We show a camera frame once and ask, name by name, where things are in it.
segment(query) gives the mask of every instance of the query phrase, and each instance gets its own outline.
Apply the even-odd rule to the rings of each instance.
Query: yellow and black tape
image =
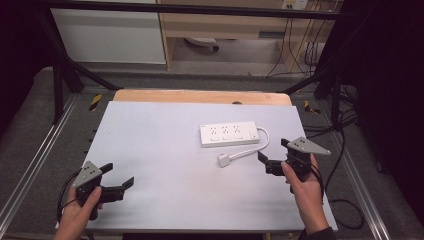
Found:
[[[306,112],[313,112],[315,114],[321,114],[321,111],[319,109],[314,109],[309,106],[309,102],[305,100],[305,111]]]
[[[102,98],[102,94],[96,94],[93,101],[91,102],[90,108],[88,109],[91,112],[94,112],[97,108],[97,105],[100,102],[100,99]]]

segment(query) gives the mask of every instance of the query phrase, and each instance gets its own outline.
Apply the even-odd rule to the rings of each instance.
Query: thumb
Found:
[[[100,196],[102,194],[102,188],[96,187],[93,192],[88,197],[87,201],[84,203],[84,206],[82,206],[82,212],[85,214],[90,215],[91,210],[97,205],[99,202]]]
[[[285,162],[281,163],[281,167],[283,168],[284,175],[286,175],[287,181],[293,187],[293,190],[296,191],[297,188],[300,187],[302,182],[297,177],[293,168]]]

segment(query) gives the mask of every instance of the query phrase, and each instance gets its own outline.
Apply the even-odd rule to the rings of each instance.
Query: white power strip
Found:
[[[259,143],[259,134],[255,122],[201,125],[200,137],[202,147]]]

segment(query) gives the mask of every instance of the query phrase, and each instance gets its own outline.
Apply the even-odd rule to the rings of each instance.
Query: gray carpet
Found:
[[[166,89],[204,89],[204,90],[239,90],[265,91],[282,90],[296,80],[286,82],[278,79],[257,77],[193,77],[188,75],[149,75],[149,74],[107,74],[104,77],[118,85],[128,88],[166,88]],[[314,86],[309,86],[303,93],[311,92]],[[293,95],[293,104],[298,106],[304,125],[325,126],[322,114],[305,112],[303,103],[305,96]],[[56,223],[55,212],[58,193],[66,178],[78,170],[90,142],[95,135],[106,104],[113,98],[113,93],[105,93],[96,111],[88,108],[94,93],[81,94],[62,133],[52,148],[44,166],[35,179],[24,202],[9,226],[8,233],[53,234]],[[3,205],[10,196],[20,176],[25,172],[32,157],[36,153],[43,138],[46,136],[53,119],[53,99],[51,76],[40,74],[30,96],[16,115],[8,132],[1,137],[0,166],[2,170],[13,169],[2,174],[0,179],[0,204]],[[376,170],[374,157],[364,139],[360,126],[351,125],[345,129],[347,148],[355,159],[355,164],[377,205],[379,213],[393,239],[424,239],[423,227],[410,210],[390,175],[381,174]],[[338,153],[331,134],[313,139],[333,153]],[[319,157],[319,164],[324,179],[328,176],[337,158]],[[344,198],[357,203],[350,181],[343,165],[340,165],[328,190],[330,199]],[[349,206],[337,204],[334,215],[350,225],[358,223],[356,211]],[[285,234],[273,234],[275,239],[283,238]],[[373,239],[367,223],[360,230],[349,230],[339,226],[339,238]]]

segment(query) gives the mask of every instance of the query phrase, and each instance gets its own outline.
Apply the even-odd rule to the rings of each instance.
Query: human hand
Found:
[[[312,154],[311,163],[318,168],[318,163]],[[294,198],[299,208],[300,218],[305,224],[306,233],[310,235],[328,228],[329,225],[322,208],[321,187],[318,179],[310,173],[302,182],[289,164],[282,162],[281,166],[287,182],[293,188]]]
[[[63,211],[62,220],[60,221],[59,228],[57,229],[54,239],[61,240],[76,240],[80,239],[82,232],[87,226],[88,219],[91,211],[94,207],[100,207],[98,204],[100,195],[102,194],[102,188],[96,187],[88,197],[84,206],[80,206],[77,201],[73,201],[77,198],[75,188],[69,190],[68,200],[69,203]]]

